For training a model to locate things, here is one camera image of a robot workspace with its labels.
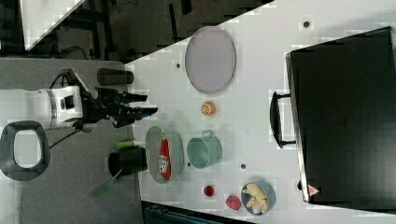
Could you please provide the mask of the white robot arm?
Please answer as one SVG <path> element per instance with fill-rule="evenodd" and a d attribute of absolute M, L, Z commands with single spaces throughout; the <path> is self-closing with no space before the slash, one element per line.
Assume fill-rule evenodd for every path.
<path fill-rule="evenodd" d="M 128 91 L 82 87 L 37 91 L 1 91 L 1 172 L 15 181 L 30 181 L 42 175 L 50 165 L 50 149 L 46 131 L 72 128 L 84 132 L 88 124 L 110 119 L 115 128 L 124 127 L 155 114 L 156 107 L 129 107 L 129 103 L 145 102 L 147 97 Z M 36 136 L 41 157 L 30 167 L 17 164 L 15 148 L 28 144 L 18 137 L 20 132 Z"/>

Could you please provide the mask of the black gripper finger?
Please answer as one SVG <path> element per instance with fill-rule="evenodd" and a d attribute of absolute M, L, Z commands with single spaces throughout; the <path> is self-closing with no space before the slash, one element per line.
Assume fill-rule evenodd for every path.
<path fill-rule="evenodd" d="M 122 102 L 124 104 L 135 103 L 135 102 L 146 102 L 148 99 L 147 95 L 134 94 L 129 92 L 124 92 L 122 94 Z"/>
<path fill-rule="evenodd" d="M 128 122 L 135 122 L 155 114 L 158 111 L 157 107 L 127 107 L 125 109 L 125 120 Z"/>

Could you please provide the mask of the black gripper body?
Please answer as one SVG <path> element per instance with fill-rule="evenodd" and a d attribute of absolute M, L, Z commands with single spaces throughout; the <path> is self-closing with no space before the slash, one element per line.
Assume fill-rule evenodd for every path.
<path fill-rule="evenodd" d="M 82 112 L 81 125 L 92 124 L 101 119 L 112 119 L 113 126 L 120 128 L 128 124 L 125 93 L 114 89 L 97 88 L 98 96 L 94 98 L 90 92 L 81 94 Z"/>

